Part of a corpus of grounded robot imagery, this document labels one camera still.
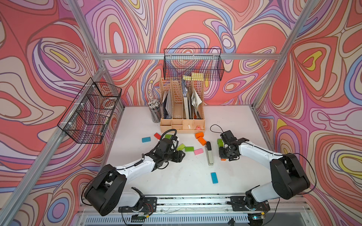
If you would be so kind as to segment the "green block long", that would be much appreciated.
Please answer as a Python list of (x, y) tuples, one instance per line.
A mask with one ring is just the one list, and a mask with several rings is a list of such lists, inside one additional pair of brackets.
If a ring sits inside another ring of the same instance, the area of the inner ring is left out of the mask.
[(217, 144), (219, 147), (223, 147), (224, 146), (224, 143), (223, 143), (223, 140), (222, 139), (217, 139)]

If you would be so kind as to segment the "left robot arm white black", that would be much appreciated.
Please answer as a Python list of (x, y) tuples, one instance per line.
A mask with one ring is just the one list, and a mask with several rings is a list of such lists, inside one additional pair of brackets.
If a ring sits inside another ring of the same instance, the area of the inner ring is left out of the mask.
[(165, 169), (164, 164), (181, 163), (186, 154), (177, 146), (176, 138), (163, 138), (137, 161), (118, 167), (105, 165), (82, 191), (82, 196), (101, 216), (108, 215), (114, 209), (152, 212), (155, 208), (147, 203), (139, 189), (132, 187), (130, 191), (124, 191), (124, 188), (128, 182), (142, 175)]

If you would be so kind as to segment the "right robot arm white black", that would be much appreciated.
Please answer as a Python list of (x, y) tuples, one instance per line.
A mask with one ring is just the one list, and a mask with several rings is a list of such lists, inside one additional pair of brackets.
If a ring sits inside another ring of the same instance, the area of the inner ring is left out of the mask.
[(222, 132), (220, 137), (223, 141), (223, 146), (219, 148), (220, 158), (231, 162), (241, 156), (248, 157), (271, 173), (270, 182), (245, 193), (246, 209), (253, 211), (259, 204), (270, 199), (288, 200), (310, 188), (310, 180), (295, 154), (280, 154), (264, 149), (246, 138), (237, 139), (231, 131)]

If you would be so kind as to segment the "red wooden block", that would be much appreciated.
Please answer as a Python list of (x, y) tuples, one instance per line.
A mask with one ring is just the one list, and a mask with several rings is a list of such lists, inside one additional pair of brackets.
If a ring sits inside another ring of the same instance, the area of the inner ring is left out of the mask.
[(157, 138), (157, 140), (161, 140), (161, 139), (162, 139), (162, 138), (161, 138), (161, 135), (158, 134), (158, 133), (155, 133), (155, 134), (154, 134), (154, 137)]

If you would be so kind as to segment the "light green block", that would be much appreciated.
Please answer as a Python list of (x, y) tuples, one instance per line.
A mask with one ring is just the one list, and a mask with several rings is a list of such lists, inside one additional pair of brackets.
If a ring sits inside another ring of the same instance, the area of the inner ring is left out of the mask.
[(178, 147), (177, 147), (177, 150), (178, 151), (182, 151), (186, 146), (184, 144), (180, 144)]

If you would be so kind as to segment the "black white stapler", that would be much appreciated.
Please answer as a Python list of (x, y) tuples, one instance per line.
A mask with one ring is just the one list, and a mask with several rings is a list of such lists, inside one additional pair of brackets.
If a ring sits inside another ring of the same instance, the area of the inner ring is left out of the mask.
[(213, 153), (212, 153), (212, 146), (209, 141), (206, 142), (205, 150), (206, 150), (206, 157), (207, 157), (208, 165), (213, 166), (214, 158), (213, 158)]

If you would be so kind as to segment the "green block middle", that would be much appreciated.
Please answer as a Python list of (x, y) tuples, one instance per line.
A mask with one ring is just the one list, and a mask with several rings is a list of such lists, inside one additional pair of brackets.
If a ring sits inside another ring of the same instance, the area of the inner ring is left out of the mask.
[(194, 147), (185, 147), (186, 152), (194, 152)]

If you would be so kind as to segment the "orange block lower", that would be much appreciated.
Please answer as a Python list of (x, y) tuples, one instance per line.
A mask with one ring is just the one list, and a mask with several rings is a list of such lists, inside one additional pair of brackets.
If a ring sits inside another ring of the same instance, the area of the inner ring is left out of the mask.
[(198, 142), (202, 145), (202, 146), (205, 146), (207, 141), (203, 138), (203, 137), (199, 137), (198, 138)]

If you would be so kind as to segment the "pink wooden block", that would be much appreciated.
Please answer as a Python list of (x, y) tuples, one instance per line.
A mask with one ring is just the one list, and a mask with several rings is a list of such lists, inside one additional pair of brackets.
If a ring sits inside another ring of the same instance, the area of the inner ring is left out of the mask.
[(204, 150), (203, 149), (196, 149), (196, 150), (194, 150), (194, 154), (195, 155), (199, 155), (199, 154), (202, 154), (204, 152)]

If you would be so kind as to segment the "teal block front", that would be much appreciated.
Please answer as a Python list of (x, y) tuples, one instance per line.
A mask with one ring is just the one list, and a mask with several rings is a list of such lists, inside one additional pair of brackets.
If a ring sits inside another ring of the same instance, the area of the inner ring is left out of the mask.
[(217, 178), (217, 174), (215, 172), (211, 172), (211, 180), (213, 184), (218, 184), (218, 178)]

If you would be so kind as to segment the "orange block upper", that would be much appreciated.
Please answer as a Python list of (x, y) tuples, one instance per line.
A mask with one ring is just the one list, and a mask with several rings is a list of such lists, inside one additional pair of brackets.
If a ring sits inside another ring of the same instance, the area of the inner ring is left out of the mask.
[(195, 138), (199, 139), (200, 137), (204, 137), (204, 133), (203, 132), (198, 132), (195, 134)]

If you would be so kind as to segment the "clear cup of pencils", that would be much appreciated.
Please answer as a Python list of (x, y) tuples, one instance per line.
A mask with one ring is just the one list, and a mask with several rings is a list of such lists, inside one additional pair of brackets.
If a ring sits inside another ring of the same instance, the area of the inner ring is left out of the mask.
[(161, 121), (161, 104), (157, 99), (151, 100), (148, 103), (149, 110), (151, 112), (152, 121), (154, 123), (160, 123)]

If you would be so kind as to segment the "beige desk organizer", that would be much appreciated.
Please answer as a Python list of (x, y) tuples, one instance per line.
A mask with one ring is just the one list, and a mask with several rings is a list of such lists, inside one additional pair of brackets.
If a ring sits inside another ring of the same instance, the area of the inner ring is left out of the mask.
[(204, 82), (160, 79), (163, 116), (160, 129), (166, 132), (176, 129), (183, 134), (204, 132)]

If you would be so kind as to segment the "yellow sticky note block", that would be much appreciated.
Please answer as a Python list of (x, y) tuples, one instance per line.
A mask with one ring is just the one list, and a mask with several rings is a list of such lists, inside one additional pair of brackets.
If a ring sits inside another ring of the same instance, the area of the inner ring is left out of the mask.
[(186, 81), (204, 81), (205, 78), (203, 73), (191, 72), (188, 75), (183, 75), (182, 79)]

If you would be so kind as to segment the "teal block near left wall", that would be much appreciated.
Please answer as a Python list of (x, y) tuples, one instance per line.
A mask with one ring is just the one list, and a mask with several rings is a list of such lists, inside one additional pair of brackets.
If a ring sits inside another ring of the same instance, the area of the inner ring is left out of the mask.
[(147, 143), (151, 141), (151, 137), (143, 137), (142, 138), (142, 143)]

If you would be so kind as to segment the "metal base rail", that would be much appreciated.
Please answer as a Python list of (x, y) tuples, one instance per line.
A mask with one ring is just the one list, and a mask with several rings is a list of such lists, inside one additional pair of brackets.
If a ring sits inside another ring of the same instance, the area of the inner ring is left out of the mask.
[(305, 199), (297, 196), (290, 200), (273, 199), (248, 208), (244, 194), (207, 194), (207, 195), (152, 195), (144, 198), (143, 207), (132, 210), (130, 207), (119, 208), (123, 214), (146, 215), (146, 222), (201, 222), (228, 221), (236, 222), (262, 220), (268, 213), (301, 212)]

